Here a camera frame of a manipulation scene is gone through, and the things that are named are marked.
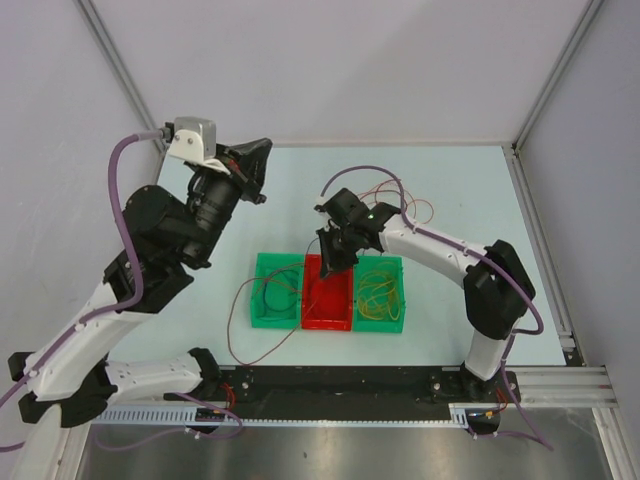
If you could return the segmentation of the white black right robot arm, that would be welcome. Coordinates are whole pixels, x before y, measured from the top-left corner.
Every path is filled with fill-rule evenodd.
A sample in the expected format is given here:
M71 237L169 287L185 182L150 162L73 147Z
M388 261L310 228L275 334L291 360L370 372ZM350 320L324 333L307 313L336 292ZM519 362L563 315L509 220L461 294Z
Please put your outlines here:
M359 251L373 249L412 260L462 289L474 333L461 365L461 388L473 401L493 394L509 337L535 297L513 246L497 240L483 247L424 229L404 208L385 202L368 207L346 188L319 198L314 210L327 218L327 225L316 231L322 278L354 267Z

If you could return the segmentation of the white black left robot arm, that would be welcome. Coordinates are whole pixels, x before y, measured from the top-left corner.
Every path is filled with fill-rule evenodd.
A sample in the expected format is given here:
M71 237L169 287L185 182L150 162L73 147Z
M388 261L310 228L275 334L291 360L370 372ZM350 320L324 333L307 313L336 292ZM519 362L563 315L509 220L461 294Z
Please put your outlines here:
M265 201L262 188L273 144L261 138L212 145L199 134L176 134L170 154L182 144L195 147L194 153L183 156L193 170L186 199L150 185L122 201L117 185L120 157L128 146L146 139L146 133L124 138L109 158L109 200L123 244L121 253L59 335L39 351L16 352L9 358L14 386L22 392L20 416L27 424L36 424L59 408L61 426L71 428L120 401L154 395L207 400L220 390L220 367L205 348L159 362L118 363L108 355L134 328L190 286L194 271L210 266L211 254L239 202Z

